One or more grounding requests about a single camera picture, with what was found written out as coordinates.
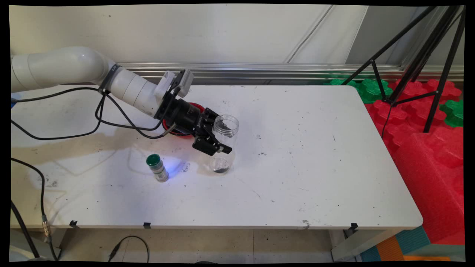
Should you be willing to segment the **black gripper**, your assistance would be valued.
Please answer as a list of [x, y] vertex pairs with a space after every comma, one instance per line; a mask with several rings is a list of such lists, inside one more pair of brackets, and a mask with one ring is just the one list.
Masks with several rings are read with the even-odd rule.
[[164, 100], [156, 112], [156, 119], [162, 122], [165, 134], [175, 136], [193, 136], [192, 147], [209, 156], [216, 153], [230, 154], [232, 148], [218, 141], [212, 131], [204, 125], [214, 125], [219, 114], [209, 108], [182, 99]]

